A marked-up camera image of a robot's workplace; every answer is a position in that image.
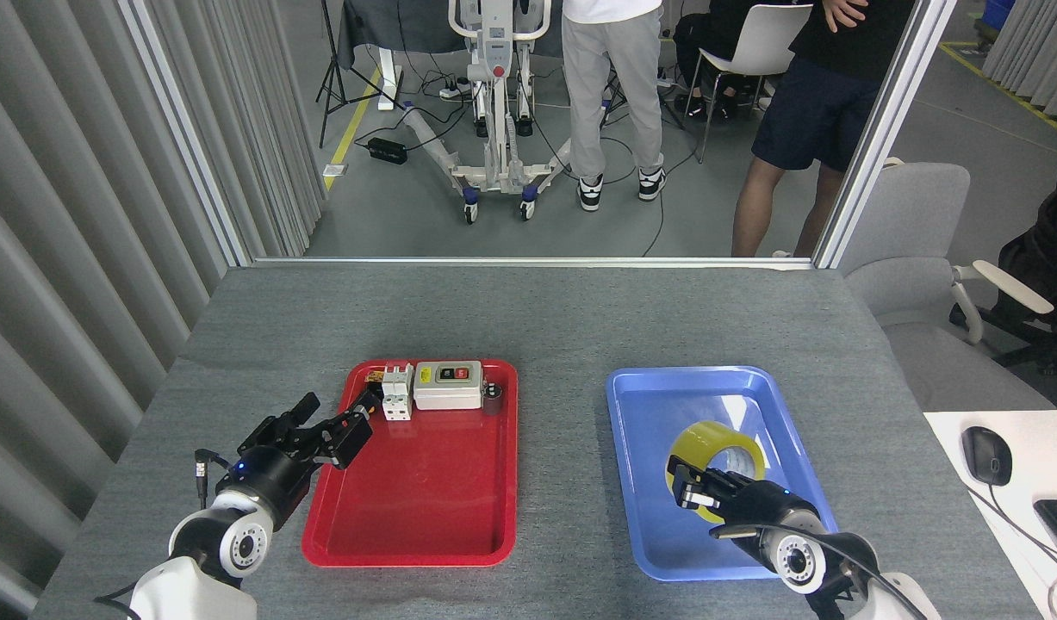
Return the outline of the person's hand with bracelet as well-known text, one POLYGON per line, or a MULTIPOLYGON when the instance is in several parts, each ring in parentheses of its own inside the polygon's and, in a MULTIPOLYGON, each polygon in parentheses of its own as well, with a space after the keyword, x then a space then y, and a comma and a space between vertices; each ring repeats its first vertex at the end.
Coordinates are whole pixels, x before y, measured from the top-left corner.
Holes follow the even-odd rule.
POLYGON ((839 29, 856 29, 867 19, 864 10, 869 7, 867 0, 823 0, 826 24, 831 33, 839 29))

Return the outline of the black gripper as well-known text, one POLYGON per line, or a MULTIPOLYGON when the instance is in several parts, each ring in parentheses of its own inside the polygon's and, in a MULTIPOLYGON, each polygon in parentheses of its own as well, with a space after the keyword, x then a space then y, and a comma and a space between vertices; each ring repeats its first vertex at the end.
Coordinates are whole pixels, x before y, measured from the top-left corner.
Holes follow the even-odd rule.
POLYGON ((674 464, 671 474, 676 505, 702 518, 723 518, 724 524, 731 526, 783 524, 814 534, 828 532, 811 502, 772 481, 733 480, 731 472, 698 470, 689 464, 674 464), (720 497, 720 514, 716 497, 720 497))
POLYGON ((307 392, 291 411, 264 418, 238 446, 241 457, 233 466, 233 490, 258 497, 273 522, 288 522, 295 513, 318 464, 344 470, 373 436, 367 411, 347 411, 303 428, 319 408, 318 396, 307 392), (312 445, 312 459, 288 455, 312 445))

